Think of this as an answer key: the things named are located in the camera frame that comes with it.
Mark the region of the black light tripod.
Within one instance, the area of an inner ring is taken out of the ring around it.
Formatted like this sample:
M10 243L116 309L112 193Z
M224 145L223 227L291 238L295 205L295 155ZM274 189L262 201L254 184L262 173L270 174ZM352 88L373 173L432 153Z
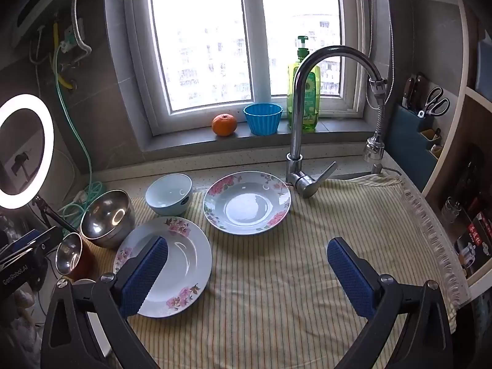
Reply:
M48 219L51 218L56 222L56 224L60 225L62 228L67 230L68 232L77 232L77 229L64 220L60 215L58 215L47 203L46 201L39 195L36 195L32 204L35 205L42 217L42 221L49 227Z

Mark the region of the floral plate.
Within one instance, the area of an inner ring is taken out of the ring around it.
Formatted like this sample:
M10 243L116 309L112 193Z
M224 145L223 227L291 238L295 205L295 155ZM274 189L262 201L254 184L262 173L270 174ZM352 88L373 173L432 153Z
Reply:
M211 274L212 252L207 236L196 224L180 216L162 216L131 231L117 250L113 270L118 272L156 235L167 241L168 259L138 313L163 318L198 300Z
M205 193L203 212L215 228L252 236L277 226L288 215L292 198L278 177L241 171L220 178Z

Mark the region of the scissors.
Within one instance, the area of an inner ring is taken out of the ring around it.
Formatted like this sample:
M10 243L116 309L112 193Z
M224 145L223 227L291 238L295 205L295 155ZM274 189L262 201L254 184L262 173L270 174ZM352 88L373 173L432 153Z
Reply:
M441 117L450 109L450 99L444 96L444 89L441 87L433 88L428 94L424 107L419 110L417 116Z

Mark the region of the teal knife holder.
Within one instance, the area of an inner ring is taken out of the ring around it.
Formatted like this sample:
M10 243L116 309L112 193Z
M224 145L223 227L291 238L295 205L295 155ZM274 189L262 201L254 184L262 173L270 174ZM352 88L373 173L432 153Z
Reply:
M430 149L440 143L435 137L434 117L418 117L398 105L386 133L385 149L421 192L438 162Z

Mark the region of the red steel bowl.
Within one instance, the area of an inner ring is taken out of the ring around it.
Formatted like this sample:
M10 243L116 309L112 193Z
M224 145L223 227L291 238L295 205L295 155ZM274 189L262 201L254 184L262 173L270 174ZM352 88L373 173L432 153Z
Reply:
M61 276L73 281L89 278L94 266L94 255L77 232L71 232L62 239L55 254L55 267Z

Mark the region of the light green ceramic bowl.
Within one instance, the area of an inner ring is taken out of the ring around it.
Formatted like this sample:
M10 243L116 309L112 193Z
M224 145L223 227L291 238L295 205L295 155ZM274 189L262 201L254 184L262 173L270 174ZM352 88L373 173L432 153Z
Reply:
M192 179L171 173L154 181L146 190L145 201L158 216L180 216L192 200Z

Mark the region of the orange fruit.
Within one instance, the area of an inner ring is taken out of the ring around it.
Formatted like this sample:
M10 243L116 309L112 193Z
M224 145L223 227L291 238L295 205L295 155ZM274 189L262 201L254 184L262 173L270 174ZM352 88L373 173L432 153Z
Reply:
M220 137L231 136L235 132L237 126L237 119L233 115L227 113L217 115L211 123L212 131Z

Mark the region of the green dish soap bottle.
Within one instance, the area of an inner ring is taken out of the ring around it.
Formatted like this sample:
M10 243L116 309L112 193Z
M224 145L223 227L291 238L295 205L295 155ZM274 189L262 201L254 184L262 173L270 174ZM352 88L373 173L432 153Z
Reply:
M288 124L292 126L294 110L294 79L302 61L308 56L306 47L308 36L298 36L297 61L288 66L288 93L287 93L287 118ZM304 113L303 131L313 133L319 119L320 106L320 67L315 66L308 74L304 90Z

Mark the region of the large steel bowl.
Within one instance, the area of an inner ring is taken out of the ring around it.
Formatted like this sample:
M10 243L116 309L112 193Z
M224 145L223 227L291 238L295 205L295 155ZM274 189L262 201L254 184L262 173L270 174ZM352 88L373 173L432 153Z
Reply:
M100 248L118 249L135 228L135 211L124 190L110 190L97 197L82 216L80 233Z

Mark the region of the striped yellow towel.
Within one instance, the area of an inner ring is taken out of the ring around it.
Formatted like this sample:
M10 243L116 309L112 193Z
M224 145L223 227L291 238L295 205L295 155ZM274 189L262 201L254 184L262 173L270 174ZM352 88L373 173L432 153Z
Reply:
M209 239L207 287L185 311L133 316L133 330L162 368L332 368L364 326L331 270L328 241L342 237L398 282L438 282L450 323L459 292L430 242L430 209L396 177L328 180L257 236L233 236L204 216L194 195L186 218Z

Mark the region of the blue ribbed cup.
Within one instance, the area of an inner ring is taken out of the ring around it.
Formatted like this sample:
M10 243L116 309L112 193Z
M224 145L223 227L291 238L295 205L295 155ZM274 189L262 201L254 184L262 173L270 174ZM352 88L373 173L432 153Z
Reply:
M244 115L251 133L255 136L276 134L283 108L271 102L255 102L244 108Z

